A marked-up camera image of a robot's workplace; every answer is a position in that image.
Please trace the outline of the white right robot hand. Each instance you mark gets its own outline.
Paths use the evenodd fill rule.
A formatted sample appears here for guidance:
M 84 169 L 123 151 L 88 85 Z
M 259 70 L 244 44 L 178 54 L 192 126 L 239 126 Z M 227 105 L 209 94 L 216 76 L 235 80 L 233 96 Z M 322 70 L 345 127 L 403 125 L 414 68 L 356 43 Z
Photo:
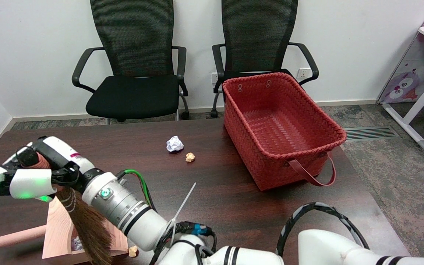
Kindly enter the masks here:
M 18 149 L 0 165 L 0 196 L 49 202 L 58 186 L 84 193 L 103 170 L 54 136 L 43 136 Z

